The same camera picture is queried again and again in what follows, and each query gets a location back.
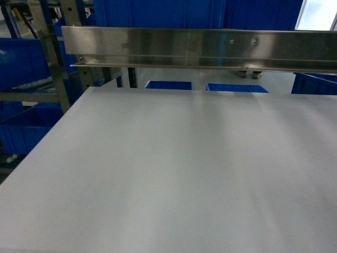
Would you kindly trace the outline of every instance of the blue plastic bin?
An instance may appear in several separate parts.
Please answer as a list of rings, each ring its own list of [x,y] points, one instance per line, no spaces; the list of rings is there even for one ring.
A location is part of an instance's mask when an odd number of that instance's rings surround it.
[[[23,112],[22,102],[0,102],[0,121]]]
[[[98,26],[212,28],[224,24],[226,0],[94,0]]]
[[[292,94],[337,95],[337,82],[296,73]]]
[[[181,81],[148,81],[146,89],[165,89],[165,90],[193,90],[192,82]]]
[[[317,74],[317,73],[310,73],[308,75],[313,75],[325,80],[329,80],[332,82],[337,82],[337,74]]]
[[[91,14],[88,18],[87,18],[87,23],[88,25],[92,26],[92,25],[96,25],[96,19],[95,19],[95,14]],[[62,37],[62,29],[61,26],[65,26],[65,19],[64,17],[62,17],[57,23],[54,24],[54,28],[55,28],[55,33],[58,37]],[[77,67],[70,67],[70,65],[76,63],[76,58],[74,55],[70,55],[70,54],[66,54],[66,50],[65,50],[65,45],[63,41],[59,41],[58,44],[60,45],[60,50],[61,50],[61,54],[62,54],[62,58],[63,58],[63,62],[64,62],[64,66],[66,68],[66,71],[68,73],[72,73],[75,71],[78,71]]]
[[[268,93],[268,91],[266,91],[264,88],[258,85],[221,84],[221,83],[209,83],[208,85],[206,85],[206,90]]]
[[[303,0],[227,0],[224,28],[294,30],[302,2]]]
[[[0,38],[0,91],[51,76],[40,40]]]
[[[61,108],[30,108],[0,122],[4,153],[28,154],[63,116]]]
[[[61,107],[61,104],[60,103],[39,103],[39,104],[36,104],[34,105],[34,107],[47,107],[47,108],[50,108],[50,107]]]

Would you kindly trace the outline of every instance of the metal frame post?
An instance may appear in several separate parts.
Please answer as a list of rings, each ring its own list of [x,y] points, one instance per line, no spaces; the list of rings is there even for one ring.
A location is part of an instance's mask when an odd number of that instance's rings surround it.
[[[130,88],[138,88],[136,68],[128,67],[127,72],[128,72],[128,81],[130,84]]]
[[[63,64],[47,0],[28,0],[28,5],[37,27],[37,33],[42,43],[62,109],[66,112],[70,108],[70,103],[64,79],[67,79],[68,76]]]
[[[82,0],[61,0],[61,7],[68,26],[87,25],[84,3]],[[81,61],[80,56],[76,56],[77,61]],[[104,77],[105,83],[112,80],[113,73],[109,67],[102,67],[100,70],[90,67],[79,67],[79,74],[83,91],[90,86],[95,86],[100,75]]]

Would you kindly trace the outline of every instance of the blue container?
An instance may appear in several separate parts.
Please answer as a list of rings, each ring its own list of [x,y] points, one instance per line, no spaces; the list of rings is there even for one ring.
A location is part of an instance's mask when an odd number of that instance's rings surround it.
[[[0,38],[0,91],[51,76],[40,40]]]
[[[47,108],[61,107],[61,104],[60,103],[39,103],[39,104],[34,105],[34,107],[47,107]]]
[[[90,26],[96,25],[96,19],[95,19],[95,14],[91,14],[88,18],[87,18],[87,23]],[[62,17],[57,23],[55,23],[54,28],[55,28],[55,33],[58,37],[62,37],[62,29],[61,26],[65,26],[65,19],[64,17]],[[70,55],[67,54],[65,51],[65,45],[63,41],[59,41],[58,42],[59,46],[60,46],[60,50],[61,50],[61,54],[62,54],[62,58],[63,58],[63,63],[65,66],[65,69],[68,73],[72,73],[75,71],[78,71],[77,67],[70,67],[70,65],[76,63],[76,58],[74,55]]]
[[[264,88],[258,85],[221,84],[221,83],[209,83],[208,85],[206,85],[206,90],[268,93],[268,91],[266,91]]]
[[[22,102],[0,102],[0,121],[23,112]]]
[[[308,75],[313,75],[325,80],[329,80],[332,82],[337,82],[337,74],[316,74],[316,73],[310,73]]]
[[[61,108],[30,108],[0,122],[4,153],[28,154],[63,116]]]
[[[165,90],[193,90],[192,82],[180,81],[148,81],[146,89],[165,89]]]
[[[337,82],[296,73],[292,94],[337,95]]]
[[[212,28],[224,24],[226,0],[94,0],[98,26]]]
[[[227,0],[224,28],[292,31],[302,2],[303,0]]]

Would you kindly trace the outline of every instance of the floor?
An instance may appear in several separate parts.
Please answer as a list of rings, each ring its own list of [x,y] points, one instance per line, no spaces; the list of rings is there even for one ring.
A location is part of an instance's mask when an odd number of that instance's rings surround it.
[[[28,27],[25,25],[23,21],[17,22],[17,26],[19,28],[20,34],[22,38],[34,38]],[[0,23],[0,38],[10,38],[11,34],[7,28],[6,23]]]

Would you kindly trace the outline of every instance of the white tabletop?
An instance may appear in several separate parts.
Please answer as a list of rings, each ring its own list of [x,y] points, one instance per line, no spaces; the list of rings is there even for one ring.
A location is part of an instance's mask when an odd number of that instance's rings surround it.
[[[0,186],[0,248],[336,253],[337,97],[91,88]]]

